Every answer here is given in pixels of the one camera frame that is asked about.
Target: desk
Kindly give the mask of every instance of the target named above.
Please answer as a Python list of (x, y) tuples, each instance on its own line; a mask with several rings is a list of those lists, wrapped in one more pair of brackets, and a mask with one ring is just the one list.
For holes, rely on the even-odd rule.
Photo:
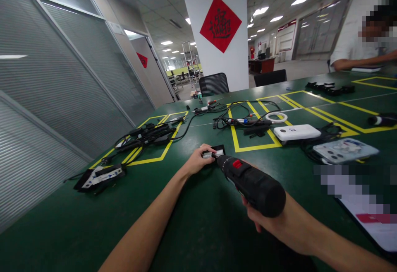
[(274, 58), (264, 60), (249, 60), (249, 69), (255, 73), (268, 73), (274, 71)]
[[(325, 96), (328, 101), (304, 92), (310, 91), (305, 89), (307, 82), (331, 81), (337, 85), (356, 81), (353, 82), (356, 92)], [(372, 157), (370, 164), (395, 164), (397, 131), (386, 128), (373, 132), (366, 123), (369, 114), (363, 111), (394, 110), (397, 104), (394, 83), (395, 79), (371, 74), (335, 72), (211, 96), (203, 99), (204, 104), (197, 99), (165, 104), (153, 112), (148, 122), (157, 123), (158, 118), (166, 119), (168, 114), (174, 114), (170, 118), (180, 116), (177, 113), (185, 114), (186, 105), (193, 110), (221, 97), (224, 97), (222, 103), (268, 97), (283, 110), (291, 109), (292, 105), (308, 107), (288, 112), (291, 124), (322, 127), (337, 120), (349, 136), (379, 148), (380, 154)], [(352, 99), (355, 100), (349, 102), (350, 106), (329, 102)], [(252, 106), (264, 113), (258, 103)], [(241, 108), (232, 110), (234, 116), (243, 113)], [(224, 144), (228, 155), (256, 164), (279, 180), (315, 218), (377, 254), (373, 244), (334, 198), (321, 193), (320, 184), (313, 177), (313, 163), (299, 147), (280, 147), (273, 141), (271, 131), (264, 137), (249, 139), (243, 130), (214, 130), (213, 117), (214, 114), (195, 117), (186, 137), (172, 143), (166, 154), (165, 147), (148, 147), (128, 167), (128, 174), (99, 196), (78, 193), (72, 189), (76, 182), (67, 182), (0, 235), (0, 270), (97, 271), (125, 232), (203, 142)], [(186, 125), (180, 126), (180, 132)], [(122, 161), (126, 155), (115, 158), (115, 162)], [(279, 254), (272, 236), (256, 233), (240, 195), (219, 168), (210, 166), (186, 183), (151, 271), (280, 271), (279, 260), (283, 259), (289, 260)], [(314, 262), (319, 271), (330, 271), (321, 261), (314, 259)]]

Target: red diamond sign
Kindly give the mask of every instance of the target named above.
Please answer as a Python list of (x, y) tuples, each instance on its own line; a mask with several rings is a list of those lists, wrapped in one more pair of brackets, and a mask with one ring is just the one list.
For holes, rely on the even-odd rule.
[(213, 0), (200, 34), (224, 53), (241, 25), (241, 20), (222, 0)]
[(136, 53), (138, 55), (138, 58), (141, 60), (141, 63), (143, 65), (144, 68), (146, 68), (148, 66), (148, 59), (147, 57), (141, 55), (140, 53)]

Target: person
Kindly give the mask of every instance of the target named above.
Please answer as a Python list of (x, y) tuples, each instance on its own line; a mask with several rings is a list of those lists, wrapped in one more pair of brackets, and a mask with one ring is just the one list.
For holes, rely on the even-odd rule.
[(331, 68), (336, 71), (350, 70), (396, 61), (396, 44), (389, 38), (397, 21), (396, 10), (397, 0), (377, 6), (377, 10), (366, 16), (358, 37), (348, 39), (348, 43), (340, 39), (330, 58)]
[[(202, 158), (202, 153), (206, 151), (216, 153), (207, 144), (202, 144), (193, 152), (112, 250), (99, 272), (149, 270), (184, 184), (190, 176), (215, 161), (212, 157)], [(244, 198), (242, 202), (259, 233), (264, 228), (297, 253), (316, 256), (337, 271), (397, 271), (392, 264), (324, 226), (288, 193), (284, 211), (276, 218), (264, 217)]]

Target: white power bank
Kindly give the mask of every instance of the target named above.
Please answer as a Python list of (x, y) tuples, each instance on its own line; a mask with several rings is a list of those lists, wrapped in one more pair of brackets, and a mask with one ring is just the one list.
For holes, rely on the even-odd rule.
[(309, 124), (276, 127), (274, 134), (281, 141), (304, 140), (321, 135), (321, 132)]

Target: chinese character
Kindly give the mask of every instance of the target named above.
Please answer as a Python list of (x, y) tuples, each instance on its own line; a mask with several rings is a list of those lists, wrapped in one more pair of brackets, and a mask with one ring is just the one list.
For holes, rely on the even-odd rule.
[(226, 11), (221, 11), (218, 8), (214, 23), (210, 21), (210, 31), (214, 35), (214, 38), (227, 38), (230, 36), (230, 19), (225, 19), (225, 15)]

